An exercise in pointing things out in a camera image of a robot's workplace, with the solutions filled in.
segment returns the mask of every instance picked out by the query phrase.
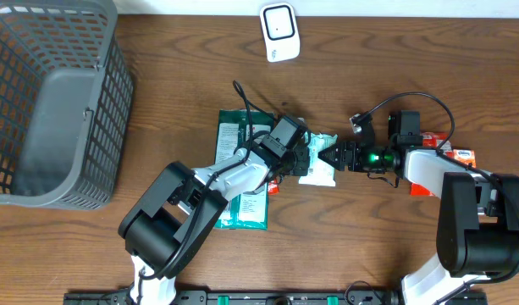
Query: teal packet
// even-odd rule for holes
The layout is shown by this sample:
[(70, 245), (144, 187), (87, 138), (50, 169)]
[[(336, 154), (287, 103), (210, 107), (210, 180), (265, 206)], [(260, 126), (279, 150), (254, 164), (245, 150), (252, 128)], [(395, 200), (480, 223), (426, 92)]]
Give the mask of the teal packet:
[[(251, 111), (253, 134), (273, 128), (273, 120), (266, 114)], [(216, 140), (215, 163), (234, 155), (235, 149), (250, 136), (245, 110), (220, 110), (218, 117), (218, 137)], [(260, 186), (257, 194), (242, 194), (235, 197), (219, 216), (215, 228), (266, 230), (268, 211), (267, 184)]]

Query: green connector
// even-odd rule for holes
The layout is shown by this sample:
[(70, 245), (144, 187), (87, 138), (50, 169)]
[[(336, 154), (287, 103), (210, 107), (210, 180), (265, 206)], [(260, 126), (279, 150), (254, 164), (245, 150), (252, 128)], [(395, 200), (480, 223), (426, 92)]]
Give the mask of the green connector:
[(327, 297), (327, 305), (338, 305), (338, 297)]
[(229, 305), (229, 297), (218, 297), (218, 305)]

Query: white backdrop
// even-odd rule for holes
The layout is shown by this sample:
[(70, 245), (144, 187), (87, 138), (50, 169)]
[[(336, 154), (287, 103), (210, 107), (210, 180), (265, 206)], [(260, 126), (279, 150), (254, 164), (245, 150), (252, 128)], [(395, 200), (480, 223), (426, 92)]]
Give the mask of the white backdrop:
[[(258, 15), (280, 1), (114, 0), (121, 14)], [(519, 18), (519, 0), (290, 0), (299, 16)]]

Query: gray plastic basket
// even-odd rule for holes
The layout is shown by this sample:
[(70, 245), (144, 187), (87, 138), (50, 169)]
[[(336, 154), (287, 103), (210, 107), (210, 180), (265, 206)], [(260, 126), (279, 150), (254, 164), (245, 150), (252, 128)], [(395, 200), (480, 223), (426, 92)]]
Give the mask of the gray plastic basket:
[(113, 193), (133, 84), (110, 0), (0, 0), (0, 204)]

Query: brown tabletop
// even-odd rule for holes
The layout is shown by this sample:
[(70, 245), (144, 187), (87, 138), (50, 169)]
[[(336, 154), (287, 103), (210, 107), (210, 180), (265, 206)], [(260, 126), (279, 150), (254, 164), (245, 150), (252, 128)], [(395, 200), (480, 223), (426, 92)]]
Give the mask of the brown tabletop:
[[(299, 18), (301, 55), (270, 64), (257, 17), (121, 16), (117, 35), (136, 94), (113, 202), (94, 212), (0, 207), (0, 304), (61, 304), (68, 291), (133, 280), (117, 234), (163, 167), (214, 160), (219, 109), (250, 100), (306, 119), (314, 132), (352, 137), (348, 119), (407, 91), (443, 99), (456, 147), (478, 166), (519, 175), (519, 20)], [(422, 97), (374, 115), (387, 142), (390, 110), (421, 112), (422, 130), (449, 118)], [(343, 290), (354, 280), (394, 286), (432, 257), (439, 200), (410, 197), (356, 173), (336, 187), (288, 178), (270, 198), (268, 231), (215, 230), (180, 274), (212, 290)], [(480, 287), (490, 304), (519, 304), (519, 275)]]

